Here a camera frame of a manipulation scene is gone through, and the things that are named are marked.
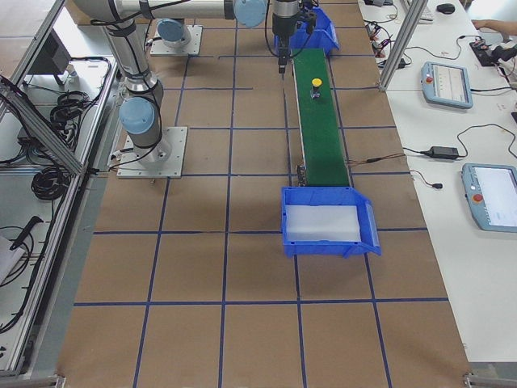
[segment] small bottle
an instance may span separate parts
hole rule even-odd
[[[312,85],[313,87],[310,90],[310,98],[311,99],[318,99],[320,96],[320,86],[322,85],[323,81],[320,78],[313,78]]]

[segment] yellow cap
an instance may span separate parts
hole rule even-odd
[[[314,87],[320,87],[322,85],[323,81],[320,78],[313,78],[313,86]]]

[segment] blue plastic bin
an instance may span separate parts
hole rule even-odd
[[[321,8],[314,7],[313,11],[316,13],[316,27],[313,30],[313,35],[310,37],[307,49],[323,49],[325,55],[329,55],[330,50],[339,49],[338,37],[334,25],[329,17],[323,12]],[[289,40],[289,47],[291,49],[301,49],[307,40],[307,23],[303,23],[296,33],[291,36]],[[278,48],[278,38],[275,37],[275,47]]]
[[[287,205],[354,205],[357,208],[361,241],[291,241],[287,234]],[[282,188],[282,234],[287,256],[343,255],[348,257],[366,252],[381,254],[372,202],[354,188]]]

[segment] metal mounting plate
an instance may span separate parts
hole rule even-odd
[[[163,137],[172,146],[171,155],[165,162],[142,165],[140,162],[131,162],[136,158],[134,153],[123,154],[120,163],[131,163],[118,167],[117,176],[119,178],[181,178],[187,130],[187,127],[167,127],[163,130]],[[124,148],[132,148],[129,137],[126,139]]]
[[[151,46],[152,57],[181,57],[181,56],[198,56],[200,55],[201,34],[203,26],[187,26],[191,33],[191,41],[181,48],[167,47],[163,44],[163,40],[155,40]]]

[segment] floor grid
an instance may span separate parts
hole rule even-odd
[[[322,8],[342,45],[329,71],[348,158],[401,152],[357,2]],[[184,175],[107,178],[59,362],[67,385],[462,387],[469,365],[405,159],[350,169],[381,257],[287,258],[280,188],[302,162],[291,70],[276,73],[262,28],[196,22],[200,57],[150,60],[164,125],[189,127]]]

